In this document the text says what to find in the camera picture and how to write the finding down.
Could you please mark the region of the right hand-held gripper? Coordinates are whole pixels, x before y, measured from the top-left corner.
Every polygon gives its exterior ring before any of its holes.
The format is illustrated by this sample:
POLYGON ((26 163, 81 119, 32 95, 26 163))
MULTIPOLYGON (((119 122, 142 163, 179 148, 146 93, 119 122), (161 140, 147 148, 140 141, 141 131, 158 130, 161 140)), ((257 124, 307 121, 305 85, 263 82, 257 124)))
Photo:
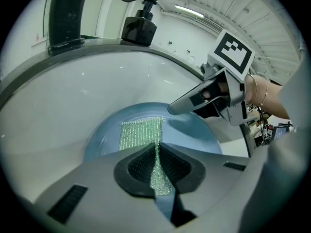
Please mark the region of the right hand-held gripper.
POLYGON ((254 60, 251 47, 227 30, 222 30, 201 65, 204 81, 168 106, 171 115, 193 111, 202 118, 223 117, 233 126, 248 122, 245 77, 254 60), (227 91, 206 100, 202 91, 225 83, 227 91))

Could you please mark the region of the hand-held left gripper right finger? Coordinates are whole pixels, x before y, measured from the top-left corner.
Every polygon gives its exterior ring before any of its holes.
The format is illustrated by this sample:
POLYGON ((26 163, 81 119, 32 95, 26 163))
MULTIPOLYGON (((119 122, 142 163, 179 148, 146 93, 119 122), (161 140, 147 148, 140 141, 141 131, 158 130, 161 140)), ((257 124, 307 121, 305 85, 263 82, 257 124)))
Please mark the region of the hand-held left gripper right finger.
POLYGON ((159 210, 179 227, 211 209, 233 187, 249 160, 160 143, 159 158, 172 194, 159 197, 159 210))

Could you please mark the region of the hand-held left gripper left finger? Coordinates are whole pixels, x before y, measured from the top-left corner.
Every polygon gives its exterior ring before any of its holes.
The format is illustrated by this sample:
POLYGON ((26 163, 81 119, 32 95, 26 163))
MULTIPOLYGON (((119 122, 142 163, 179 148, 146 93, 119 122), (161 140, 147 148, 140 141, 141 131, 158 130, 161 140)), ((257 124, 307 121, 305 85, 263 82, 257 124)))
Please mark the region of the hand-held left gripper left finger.
POLYGON ((173 224, 150 186, 155 145, 83 163, 35 201, 53 222, 76 233, 168 233, 173 224))

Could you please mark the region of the large blue plate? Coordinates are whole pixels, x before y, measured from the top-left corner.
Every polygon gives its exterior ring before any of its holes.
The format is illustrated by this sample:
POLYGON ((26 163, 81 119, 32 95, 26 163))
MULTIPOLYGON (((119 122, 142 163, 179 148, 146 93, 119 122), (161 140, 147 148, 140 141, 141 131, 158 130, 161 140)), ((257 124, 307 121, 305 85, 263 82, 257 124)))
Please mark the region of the large blue plate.
MULTIPOLYGON (((84 156, 91 162, 119 151, 121 124, 150 117, 163 117, 162 141, 194 150, 219 154, 221 149, 207 125, 194 113, 173 116, 165 103, 141 103, 123 108, 105 118, 92 134, 84 156)), ((159 197, 155 203, 159 208, 159 197)))

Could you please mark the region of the green scouring sponge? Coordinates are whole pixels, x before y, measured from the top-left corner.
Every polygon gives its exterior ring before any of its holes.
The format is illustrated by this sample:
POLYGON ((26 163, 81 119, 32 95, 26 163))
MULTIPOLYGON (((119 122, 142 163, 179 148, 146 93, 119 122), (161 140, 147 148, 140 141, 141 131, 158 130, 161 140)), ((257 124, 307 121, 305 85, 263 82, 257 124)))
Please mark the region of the green scouring sponge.
POLYGON ((159 143, 162 141, 163 117, 156 116, 140 120, 123 122, 119 140, 119 151, 153 143, 155 155, 151 157, 150 187, 156 196, 168 196, 173 193, 173 185, 160 164, 159 143))

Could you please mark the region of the person's right forearm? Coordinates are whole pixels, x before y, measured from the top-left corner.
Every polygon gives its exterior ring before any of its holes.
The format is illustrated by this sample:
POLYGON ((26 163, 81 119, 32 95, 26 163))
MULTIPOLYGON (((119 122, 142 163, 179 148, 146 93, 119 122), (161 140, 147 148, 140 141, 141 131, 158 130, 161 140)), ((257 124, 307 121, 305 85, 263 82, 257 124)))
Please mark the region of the person's right forearm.
MULTIPOLYGON (((251 103, 254 106, 258 106, 264 111, 282 119, 290 119, 284 106, 281 104, 278 93, 282 89, 282 86, 271 83, 261 76, 253 75, 258 86, 257 96, 251 103)), ((252 96, 252 79, 246 75, 245 80, 245 100, 249 103, 252 96)))

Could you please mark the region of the person's right hand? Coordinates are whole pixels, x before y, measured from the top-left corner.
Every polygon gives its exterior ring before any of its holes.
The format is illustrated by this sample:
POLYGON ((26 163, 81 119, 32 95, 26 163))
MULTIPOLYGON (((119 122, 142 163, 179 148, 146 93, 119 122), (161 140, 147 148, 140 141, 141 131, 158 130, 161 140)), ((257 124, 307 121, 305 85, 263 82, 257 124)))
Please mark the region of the person's right hand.
POLYGON ((227 96, 228 95, 228 86, 227 83, 214 82, 204 90, 202 90, 202 95, 205 99, 211 100, 218 96, 227 96))

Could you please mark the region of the thin gold bangle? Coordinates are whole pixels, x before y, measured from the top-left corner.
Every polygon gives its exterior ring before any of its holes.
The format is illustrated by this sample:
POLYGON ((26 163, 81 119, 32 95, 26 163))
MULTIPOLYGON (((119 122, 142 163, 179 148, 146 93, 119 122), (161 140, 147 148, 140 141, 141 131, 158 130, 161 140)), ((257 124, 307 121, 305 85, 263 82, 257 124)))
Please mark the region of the thin gold bangle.
POLYGON ((248 74, 248 76, 251 77, 252 82, 253 82, 253 84, 252 84, 252 96, 249 100, 249 103, 252 103, 254 98, 257 96, 258 86, 257 86, 257 82, 256 82, 254 76, 251 74, 248 74))

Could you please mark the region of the cluttered black shelf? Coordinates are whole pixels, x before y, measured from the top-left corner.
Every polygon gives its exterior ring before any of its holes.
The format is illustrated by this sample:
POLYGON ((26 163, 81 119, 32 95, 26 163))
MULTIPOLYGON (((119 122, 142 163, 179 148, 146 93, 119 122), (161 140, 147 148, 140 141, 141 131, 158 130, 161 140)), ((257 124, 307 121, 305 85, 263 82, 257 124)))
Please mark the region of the cluttered black shelf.
POLYGON ((294 131, 294 126, 289 119, 278 118, 253 105, 249 105, 248 110, 255 117, 253 121, 248 122, 248 126, 257 147, 268 145, 285 133, 294 131))

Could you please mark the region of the person's grey sweatshirt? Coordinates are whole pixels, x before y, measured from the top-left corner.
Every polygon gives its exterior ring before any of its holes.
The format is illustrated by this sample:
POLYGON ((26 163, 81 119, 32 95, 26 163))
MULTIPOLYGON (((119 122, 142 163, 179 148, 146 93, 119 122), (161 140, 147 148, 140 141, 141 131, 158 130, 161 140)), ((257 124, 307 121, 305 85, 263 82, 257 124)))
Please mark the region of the person's grey sweatshirt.
POLYGON ((311 57, 282 88, 280 99, 295 130, 274 140, 268 148, 250 202, 278 206, 303 200, 311 163, 311 57))

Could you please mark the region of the white sink basin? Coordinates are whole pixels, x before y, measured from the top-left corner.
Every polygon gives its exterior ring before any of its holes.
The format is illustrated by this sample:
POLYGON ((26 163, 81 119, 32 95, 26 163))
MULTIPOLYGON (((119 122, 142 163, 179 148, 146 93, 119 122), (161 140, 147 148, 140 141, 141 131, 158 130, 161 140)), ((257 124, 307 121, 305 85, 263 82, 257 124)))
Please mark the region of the white sink basin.
MULTIPOLYGON (((141 103, 168 106, 199 82, 147 52, 106 52, 51 67, 0 110, 0 154, 13 190, 34 202, 82 163, 88 139, 109 115, 141 103)), ((220 117, 202 121, 222 154, 248 156, 240 127, 220 117)))

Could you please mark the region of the black soap dispenser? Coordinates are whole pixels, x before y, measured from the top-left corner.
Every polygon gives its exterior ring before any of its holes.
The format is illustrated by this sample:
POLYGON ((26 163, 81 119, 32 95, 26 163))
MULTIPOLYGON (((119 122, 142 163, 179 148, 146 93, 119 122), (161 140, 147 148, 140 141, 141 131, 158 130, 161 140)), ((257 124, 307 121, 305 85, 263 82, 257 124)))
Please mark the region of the black soap dispenser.
POLYGON ((150 46, 157 30, 152 22, 154 14, 151 9, 157 5, 157 0, 143 0, 143 9, 137 10, 134 17, 127 17, 121 39, 137 45, 150 46))

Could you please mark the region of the fluorescent ceiling light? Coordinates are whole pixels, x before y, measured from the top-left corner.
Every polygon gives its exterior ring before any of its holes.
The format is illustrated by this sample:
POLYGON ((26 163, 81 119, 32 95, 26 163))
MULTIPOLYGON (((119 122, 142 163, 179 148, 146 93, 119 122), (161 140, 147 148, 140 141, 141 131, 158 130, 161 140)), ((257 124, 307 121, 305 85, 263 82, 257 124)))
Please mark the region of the fluorescent ceiling light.
POLYGON ((204 18, 204 15, 203 15, 203 14, 201 14, 201 13, 199 13, 199 12, 197 12, 197 11, 194 11, 194 10, 192 10, 192 9, 189 9, 189 8, 186 8, 186 7, 177 5, 177 4, 175 5, 175 8, 176 8, 176 9, 179 9, 179 10, 182 10, 182 11, 184 11, 184 12, 187 12, 187 13, 193 14, 193 15, 195 15, 195 16, 197 16, 197 17, 204 18))

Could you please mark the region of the black faucet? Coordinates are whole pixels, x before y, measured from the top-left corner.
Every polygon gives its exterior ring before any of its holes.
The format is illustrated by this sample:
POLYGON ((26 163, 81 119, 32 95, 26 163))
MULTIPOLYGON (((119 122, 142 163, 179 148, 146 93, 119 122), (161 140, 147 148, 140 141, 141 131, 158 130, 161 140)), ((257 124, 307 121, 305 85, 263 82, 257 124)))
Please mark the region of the black faucet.
MULTIPOLYGON (((122 0, 130 3, 136 0, 122 0)), ((51 0, 49 17, 49 47, 52 56, 78 49, 85 40, 81 37, 81 20, 85 0, 51 0)))

